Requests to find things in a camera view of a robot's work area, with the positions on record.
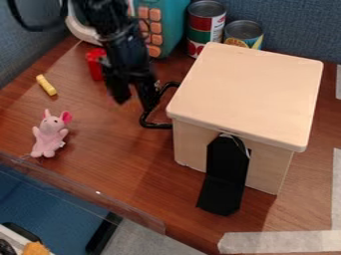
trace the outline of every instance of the wooden box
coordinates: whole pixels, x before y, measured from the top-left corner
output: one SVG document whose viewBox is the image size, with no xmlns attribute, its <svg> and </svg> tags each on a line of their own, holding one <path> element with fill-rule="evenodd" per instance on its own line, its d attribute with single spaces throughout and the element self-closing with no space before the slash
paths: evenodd
<svg viewBox="0 0 341 255">
<path fill-rule="evenodd" d="M 308 144 L 322 69 L 319 61 L 208 43 L 167 107 L 175 161 L 205 171 L 207 145 L 233 134 L 252 149 L 246 185 L 278 194 L 293 152 Z"/>
</svg>

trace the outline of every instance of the pink toy pig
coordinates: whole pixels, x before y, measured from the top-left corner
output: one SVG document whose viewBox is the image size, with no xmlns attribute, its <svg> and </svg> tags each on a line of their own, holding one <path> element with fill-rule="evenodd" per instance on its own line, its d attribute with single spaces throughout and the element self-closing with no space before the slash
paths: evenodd
<svg viewBox="0 0 341 255">
<path fill-rule="evenodd" d="M 53 157 L 55 150 L 62 147 L 64 137 L 68 134 L 68 130 L 64 128 L 69 123 L 72 116 L 69 112 L 62 112 L 59 117 L 51 116 L 48 109 L 45 109 L 44 118 L 39 128 L 33 127 L 33 135 L 36 137 L 36 143 L 33 145 L 31 156 Z"/>
</svg>

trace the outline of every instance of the white device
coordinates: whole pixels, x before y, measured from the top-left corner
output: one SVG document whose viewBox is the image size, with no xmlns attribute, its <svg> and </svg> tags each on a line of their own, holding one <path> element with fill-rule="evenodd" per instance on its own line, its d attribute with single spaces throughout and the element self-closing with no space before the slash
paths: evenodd
<svg viewBox="0 0 341 255">
<path fill-rule="evenodd" d="M 128 4 L 131 9 L 132 16 L 135 16 L 135 10 L 134 10 L 134 0 L 128 0 Z M 77 38 L 81 39 L 82 41 L 95 44 L 95 45 L 101 45 L 98 41 L 98 34 L 96 33 L 95 29 L 92 27 L 88 27 L 83 25 L 77 18 L 74 5 L 72 4 L 72 1 L 70 0 L 68 2 L 68 17 L 65 20 L 65 23 L 67 24 L 69 30 L 71 33 L 74 34 Z"/>
</svg>

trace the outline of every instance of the blue floor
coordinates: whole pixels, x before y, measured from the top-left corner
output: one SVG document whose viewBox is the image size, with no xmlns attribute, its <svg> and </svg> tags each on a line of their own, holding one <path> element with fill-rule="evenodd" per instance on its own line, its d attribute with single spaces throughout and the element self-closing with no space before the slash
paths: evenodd
<svg viewBox="0 0 341 255">
<path fill-rule="evenodd" d="M 47 193 L 47 190 L 58 193 L 59 197 Z M 99 215 L 108 213 L 0 165 L 0 223 L 13 222 L 31 231 L 55 254 L 86 254 L 85 247 L 102 222 L 100 217 L 74 206 L 75 203 Z"/>
</svg>

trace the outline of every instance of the metal can lid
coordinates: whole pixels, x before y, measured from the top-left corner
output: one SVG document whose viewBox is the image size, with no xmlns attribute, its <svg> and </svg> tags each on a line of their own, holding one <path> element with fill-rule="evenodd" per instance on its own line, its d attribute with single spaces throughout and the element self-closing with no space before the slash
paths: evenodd
<svg viewBox="0 0 341 255">
<path fill-rule="evenodd" d="M 227 24 L 225 34 L 237 39 L 253 39 L 261 36 L 263 31 L 254 21 L 237 20 Z"/>
<path fill-rule="evenodd" d="M 187 10 L 190 15 L 211 18 L 224 14 L 226 7 L 219 2 L 203 0 L 190 4 Z"/>
</svg>

